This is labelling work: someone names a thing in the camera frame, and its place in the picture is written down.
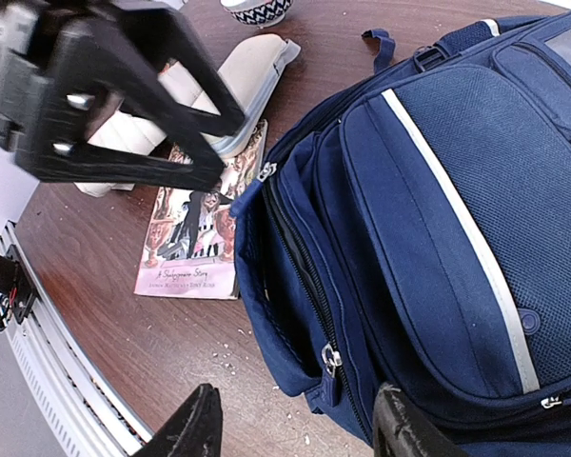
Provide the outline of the navy blue student backpack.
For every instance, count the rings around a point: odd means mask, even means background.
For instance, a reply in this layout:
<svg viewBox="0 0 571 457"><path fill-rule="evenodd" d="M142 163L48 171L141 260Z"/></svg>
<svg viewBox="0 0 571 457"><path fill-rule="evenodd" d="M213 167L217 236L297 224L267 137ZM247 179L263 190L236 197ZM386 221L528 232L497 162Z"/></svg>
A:
<svg viewBox="0 0 571 457"><path fill-rule="evenodd" d="M234 204L268 369L370 446L389 383L467 456L571 456L571 10L367 36Z"/></svg>

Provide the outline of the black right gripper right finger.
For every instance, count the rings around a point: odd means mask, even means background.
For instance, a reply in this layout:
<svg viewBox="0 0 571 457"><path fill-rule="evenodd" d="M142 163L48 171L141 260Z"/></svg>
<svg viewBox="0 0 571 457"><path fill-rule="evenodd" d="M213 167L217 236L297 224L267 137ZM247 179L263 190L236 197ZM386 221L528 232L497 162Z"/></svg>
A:
<svg viewBox="0 0 571 457"><path fill-rule="evenodd" d="M374 456L467 456L424 416L400 388L389 383L383 383L375 397L372 431Z"/></svg>

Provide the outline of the white quilted pencil pouch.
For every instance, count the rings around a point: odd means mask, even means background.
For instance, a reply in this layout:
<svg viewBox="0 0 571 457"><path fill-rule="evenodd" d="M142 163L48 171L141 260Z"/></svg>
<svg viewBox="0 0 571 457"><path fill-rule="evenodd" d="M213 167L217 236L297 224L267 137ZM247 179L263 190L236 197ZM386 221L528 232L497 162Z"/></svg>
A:
<svg viewBox="0 0 571 457"><path fill-rule="evenodd" d="M181 104L191 104L202 90L181 63L170 62L159 75L159 81ZM148 156L166 138L149 120L116 110L90 137L93 146ZM75 183L83 193L103 197L111 190L134 189L133 184Z"/></svg>

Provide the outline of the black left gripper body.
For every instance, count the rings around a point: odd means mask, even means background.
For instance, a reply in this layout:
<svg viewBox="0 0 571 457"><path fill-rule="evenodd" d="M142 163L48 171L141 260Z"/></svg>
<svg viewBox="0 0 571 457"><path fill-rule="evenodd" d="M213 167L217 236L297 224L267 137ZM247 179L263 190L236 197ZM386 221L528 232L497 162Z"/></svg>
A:
<svg viewBox="0 0 571 457"><path fill-rule="evenodd" d="M76 144L57 76L60 29L74 15L68 1L0 1L0 149L19 167L64 167Z"/></svg>

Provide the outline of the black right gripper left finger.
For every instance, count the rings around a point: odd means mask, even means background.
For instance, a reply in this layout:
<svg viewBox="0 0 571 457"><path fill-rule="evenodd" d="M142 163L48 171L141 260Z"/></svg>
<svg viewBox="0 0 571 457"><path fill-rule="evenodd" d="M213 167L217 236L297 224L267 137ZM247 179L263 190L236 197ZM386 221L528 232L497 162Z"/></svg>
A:
<svg viewBox="0 0 571 457"><path fill-rule="evenodd" d="M199 385L145 444L145 455L221 455L223 410L219 389Z"/></svg>

